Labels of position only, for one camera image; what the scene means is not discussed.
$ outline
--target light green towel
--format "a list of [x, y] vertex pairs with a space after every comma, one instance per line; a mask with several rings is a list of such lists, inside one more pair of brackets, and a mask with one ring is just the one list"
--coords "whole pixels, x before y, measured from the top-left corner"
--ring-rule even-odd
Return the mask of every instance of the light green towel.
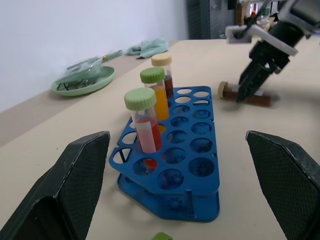
[[153, 41], [143, 41], [128, 49], [128, 55], [138, 55], [137, 59], [147, 59], [156, 54], [161, 54], [169, 49], [169, 42], [163, 38], [157, 38]]

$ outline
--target table surface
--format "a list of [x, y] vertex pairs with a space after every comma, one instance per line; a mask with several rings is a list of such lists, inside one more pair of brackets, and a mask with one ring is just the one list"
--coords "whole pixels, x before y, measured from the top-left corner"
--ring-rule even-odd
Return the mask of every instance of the table surface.
[[[281, 94], [279, 105], [273, 108], [236, 106], [217, 97], [221, 81], [238, 82], [250, 61], [248, 54], [253, 45], [186, 40], [171, 46], [174, 86], [212, 89], [220, 215], [210, 223], [160, 219], [118, 189], [119, 173], [107, 163], [87, 239], [148, 240], [158, 232], [165, 232], [176, 240], [285, 240], [260, 189], [245, 136], [247, 130], [281, 136], [300, 144], [320, 162], [319, 40], [319, 37], [303, 40], [296, 47], [300, 53], [283, 72], [268, 79], [264, 87]], [[80, 99], [0, 148], [0, 228], [68, 143], [108, 130], [109, 159], [130, 117], [123, 96], [142, 86], [139, 73], [150, 66], [148, 59], [109, 86]]]

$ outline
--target green plate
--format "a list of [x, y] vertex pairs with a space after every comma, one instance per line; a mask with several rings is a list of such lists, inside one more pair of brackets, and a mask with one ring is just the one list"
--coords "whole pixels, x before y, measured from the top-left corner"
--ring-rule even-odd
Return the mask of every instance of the green plate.
[[85, 95], [89, 94], [92, 92], [95, 92], [99, 89], [102, 89], [103, 87], [107, 86], [115, 76], [115, 69], [111, 66], [103, 66], [101, 67], [101, 71], [99, 74], [98, 79], [96, 80], [95, 84], [92, 84], [90, 86], [85, 86], [79, 89], [72, 89], [72, 90], [57, 90], [58, 84], [56, 82], [52, 83], [51, 85], [51, 90], [54, 91], [55, 93], [62, 95], [62, 96], [68, 96], [68, 97], [73, 97], [73, 96], [80, 96], [80, 95]]

